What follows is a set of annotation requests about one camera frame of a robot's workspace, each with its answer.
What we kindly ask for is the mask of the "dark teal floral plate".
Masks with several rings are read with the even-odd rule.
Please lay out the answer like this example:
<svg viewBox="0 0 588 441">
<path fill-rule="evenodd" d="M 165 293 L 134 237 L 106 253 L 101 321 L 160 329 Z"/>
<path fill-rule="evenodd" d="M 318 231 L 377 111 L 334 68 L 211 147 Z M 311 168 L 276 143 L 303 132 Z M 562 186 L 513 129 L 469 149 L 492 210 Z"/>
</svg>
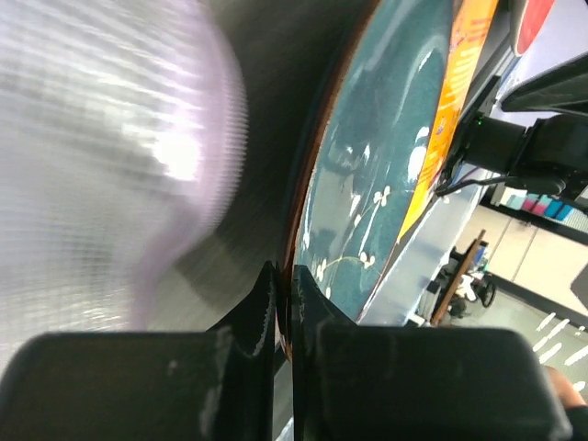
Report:
<svg viewBox="0 0 588 441">
<path fill-rule="evenodd" d="M 303 138 L 285 271 L 358 319 L 416 192 L 447 72 L 457 1 L 368 1 L 337 49 Z"/>
</svg>

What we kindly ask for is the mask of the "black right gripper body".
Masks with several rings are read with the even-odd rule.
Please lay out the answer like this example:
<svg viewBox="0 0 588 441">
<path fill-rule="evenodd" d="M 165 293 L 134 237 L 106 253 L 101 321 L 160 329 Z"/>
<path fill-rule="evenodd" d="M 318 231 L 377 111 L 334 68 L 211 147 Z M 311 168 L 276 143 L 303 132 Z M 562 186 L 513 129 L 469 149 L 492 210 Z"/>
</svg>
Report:
<svg viewBox="0 0 588 441">
<path fill-rule="evenodd" d="M 526 128 L 491 116 L 500 82 L 499 75 L 492 76 L 461 118 L 442 171 L 443 193 L 474 185 L 531 188 L 530 178 L 518 169 Z"/>
</svg>

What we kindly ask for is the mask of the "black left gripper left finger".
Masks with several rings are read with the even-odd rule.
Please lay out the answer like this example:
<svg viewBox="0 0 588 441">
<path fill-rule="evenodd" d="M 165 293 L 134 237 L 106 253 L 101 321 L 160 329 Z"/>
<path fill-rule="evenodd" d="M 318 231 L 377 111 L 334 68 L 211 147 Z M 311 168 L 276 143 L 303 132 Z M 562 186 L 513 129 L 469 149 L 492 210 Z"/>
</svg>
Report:
<svg viewBox="0 0 588 441">
<path fill-rule="evenodd" d="M 51 333 L 1 379 L 4 440 L 267 440 L 277 271 L 215 326 L 184 333 Z"/>
</svg>

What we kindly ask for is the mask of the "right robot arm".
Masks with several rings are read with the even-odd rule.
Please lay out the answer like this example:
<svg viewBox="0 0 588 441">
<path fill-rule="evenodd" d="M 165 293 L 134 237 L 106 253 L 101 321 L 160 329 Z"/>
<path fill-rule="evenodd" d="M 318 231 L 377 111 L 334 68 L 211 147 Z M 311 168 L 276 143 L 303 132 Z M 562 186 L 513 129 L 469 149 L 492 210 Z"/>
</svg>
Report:
<svg viewBox="0 0 588 441">
<path fill-rule="evenodd" d="M 503 183 L 587 210 L 587 57 L 578 56 L 522 83 L 498 100 L 495 75 L 461 118 L 441 173 L 439 197 L 474 184 L 450 181 L 461 163 Z"/>
</svg>

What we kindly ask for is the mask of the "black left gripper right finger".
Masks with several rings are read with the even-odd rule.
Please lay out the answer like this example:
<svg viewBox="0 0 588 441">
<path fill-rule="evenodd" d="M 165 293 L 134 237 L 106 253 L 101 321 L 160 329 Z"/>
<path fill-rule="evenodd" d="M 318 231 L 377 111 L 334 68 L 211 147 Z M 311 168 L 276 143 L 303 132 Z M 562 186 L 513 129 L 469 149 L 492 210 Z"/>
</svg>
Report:
<svg viewBox="0 0 588 441">
<path fill-rule="evenodd" d="M 500 328 L 360 326 L 308 267 L 291 285 L 298 440 L 568 440 L 527 341 Z"/>
</svg>

